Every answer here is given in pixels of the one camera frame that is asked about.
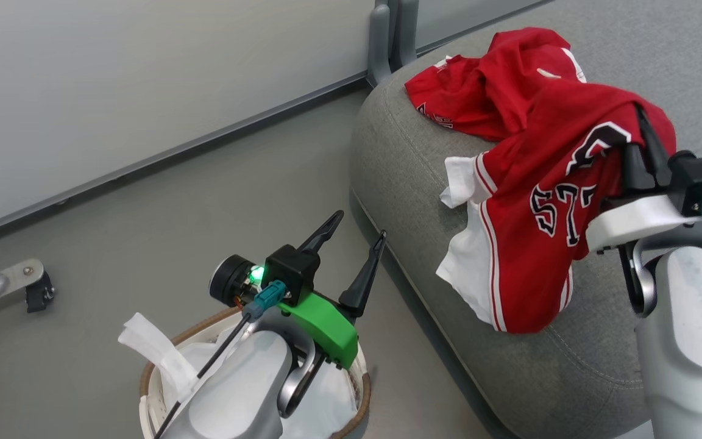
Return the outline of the grey fabric sofa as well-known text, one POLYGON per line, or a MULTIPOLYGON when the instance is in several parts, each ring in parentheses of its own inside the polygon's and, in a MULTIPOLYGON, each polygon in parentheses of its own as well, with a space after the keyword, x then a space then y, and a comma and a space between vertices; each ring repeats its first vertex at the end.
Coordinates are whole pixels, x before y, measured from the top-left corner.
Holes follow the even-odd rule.
POLYGON ((363 103, 353 131, 350 186, 440 331, 485 427, 498 418, 521 439, 613 439, 649 422, 636 317, 619 257, 574 266, 574 297, 532 335, 499 333, 435 271, 464 209, 439 200, 449 156, 489 144, 439 127, 404 84, 446 55, 479 56, 504 30, 544 27, 572 47, 589 81, 633 91, 666 112, 679 148, 702 155, 702 0, 551 0, 432 50, 394 72, 363 103))

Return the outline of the round wicker laundry basket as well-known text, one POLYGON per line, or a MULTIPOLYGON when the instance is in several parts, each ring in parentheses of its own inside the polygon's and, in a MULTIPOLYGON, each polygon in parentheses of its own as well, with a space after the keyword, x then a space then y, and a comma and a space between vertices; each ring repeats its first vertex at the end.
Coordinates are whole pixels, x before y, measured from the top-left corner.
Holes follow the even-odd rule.
MULTIPOLYGON (((218 339, 223 330, 234 327, 241 320, 238 309, 226 309, 214 316, 199 322, 172 338, 172 343, 182 348, 193 342, 211 342, 218 339)), ((352 391, 357 408, 356 414, 340 430, 335 431, 328 439, 359 439, 363 434, 363 423, 369 414, 372 396, 372 383, 367 370, 367 362, 363 350, 358 347, 358 355, 351 369, 345 372, 347 386, 352 391)), ((144 439, 153 439, 160 423, 167 415, 168 409, 163 396, 161 373, 154 364, 148 362, 139 386, 140 401, 138 413, 140 428, 144 439)))

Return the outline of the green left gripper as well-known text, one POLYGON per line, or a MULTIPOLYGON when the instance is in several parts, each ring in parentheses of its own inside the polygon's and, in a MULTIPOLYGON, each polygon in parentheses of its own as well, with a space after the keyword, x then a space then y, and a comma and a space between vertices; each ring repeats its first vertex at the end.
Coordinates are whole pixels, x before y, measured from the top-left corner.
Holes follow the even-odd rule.
MULTIPOLYGON (((343 217, 343 210, 335 211, 298 247, 298 251, 317 254, 324 243, 331 239, 343 217)), ((359 318, 363 315, 386 242, 387 231, 383 230, 370 247, 367 261, 356 278, 340 294, 339 309, 318 293, 305 294, 296 306, 285 302, 278 304, 321 347, 328 359, 343 369, 350 369, 358 355, 358 332, 346 318, 359 318)))

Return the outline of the grey partition bottom rail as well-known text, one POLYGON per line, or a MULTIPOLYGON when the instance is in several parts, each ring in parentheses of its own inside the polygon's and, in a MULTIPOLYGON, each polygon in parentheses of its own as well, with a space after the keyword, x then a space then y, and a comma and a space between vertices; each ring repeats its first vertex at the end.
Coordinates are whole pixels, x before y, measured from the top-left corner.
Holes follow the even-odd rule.
POLYGON ((259 128, 259 126, 265 125, 266 123, 270 123, 276 117, 292 116, 293 114, 296 114, 299 111, 304 111, 308 109, 312 105, 316 105, 316 103, 320 100, 337 98, 340 97, 343 93, 356 91, 357 89, 366 87, 367 85, 368 82, 365 73, 357 73, 352 77, 348 77, 346 79, 340 80, 339 82, 330 84, 329 86, 322 87, 317 91, 310 92, 307 95, 290 100, 289 102, 286 102, 284 104, 277 105, 276 107, 268 109, 265 112, 260 112, 259 114, 245 118, 243 121, 232 123, 228 127, 223 127, 222 129, 218 129, 212 133, 203 135, 202 137, 198 137, 195 140, 184 142, 183 144, 180 144, 173 148, 168 148, 164 152, 160 152, 156 155, 135 162, 130 166, 125 166, 122 169, 116 170, 114 172, 106 173, 102 177, 95 178, 89 182, 73 187, 68 191, 63 191, 55 196, 51 196, 49 198, 46 198, 45 200, 42 200, 41 202, 30 205, 24 209, 20 209, 19 211, 14 212, 13 214, 9 214, 8 216, 0 218, 0 228, 8 227, 9 225, 11 225, 11 223, 24 220, 25 217, 48 209, 53 205, 64 204, 67 202, 67 200, 70 200, 70 198, 81 196, 83 193, 86 193, 88 191, 94 191, 96 188, 103 186, 104 184, 107 184, 109 182, 112 182, 115 179, 125 177, 131 173, 139 172, 140 170, 143 170, 148 166, 154 166, 159 162, 171 159, 177 156, 178 154, 186 153, 192 150, 193 148, 201 147, 202 145, 205 145, 209 142, 217 141, 222 137, 233 135, 237 132, 246 130, 251 127, 259 128))

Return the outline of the red baseball jersey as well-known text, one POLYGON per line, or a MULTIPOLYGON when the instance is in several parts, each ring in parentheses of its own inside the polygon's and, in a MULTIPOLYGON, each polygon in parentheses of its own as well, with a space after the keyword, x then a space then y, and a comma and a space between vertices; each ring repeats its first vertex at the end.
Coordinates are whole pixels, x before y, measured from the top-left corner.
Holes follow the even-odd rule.
POLYGON ((620 195, 622 149, 647 147, 638 109, 666 157, 671 120, 631 91, 587 82, 569 43, 540 27, 499 32, 482 57, 448 56, 405 87, 422 115, 493 142, 445 160, 441 202, 465 205, 467 224, 438 277, 495 330, 543 330, 573 297, 589 222, 620 195))

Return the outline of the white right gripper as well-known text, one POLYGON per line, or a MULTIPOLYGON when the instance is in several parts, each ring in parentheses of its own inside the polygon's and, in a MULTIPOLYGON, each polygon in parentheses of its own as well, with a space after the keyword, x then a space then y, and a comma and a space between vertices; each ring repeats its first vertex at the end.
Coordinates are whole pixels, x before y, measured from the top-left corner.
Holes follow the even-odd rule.
MULTIPOLYGON (((645 143, 646 162, 640 145, 625 145, 622 150, 623 195, 648 193, 656 187, 668 187, 671 181, 667 150, 645 108, 641 104, 635 104, 635 108, 645 143)), ((597 252, 691 222, 693 218, 680 214, 667 195, 639 198, 602 212, 589 222, 586 230, 587 247, 590 252, 597 252)))

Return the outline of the black caster wheel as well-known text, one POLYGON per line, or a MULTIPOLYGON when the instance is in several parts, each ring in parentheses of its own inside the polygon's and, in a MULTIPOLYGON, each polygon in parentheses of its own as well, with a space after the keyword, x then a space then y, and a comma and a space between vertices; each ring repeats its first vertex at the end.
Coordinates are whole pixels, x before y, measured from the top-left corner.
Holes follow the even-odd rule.
POLYGON ((51 281, 50 275, 44 272, 39 280, 25 287, 25 302, 27 303, 27 312, 42 312, 47 309, 47 306, 54 300, 55 287, 51 281))

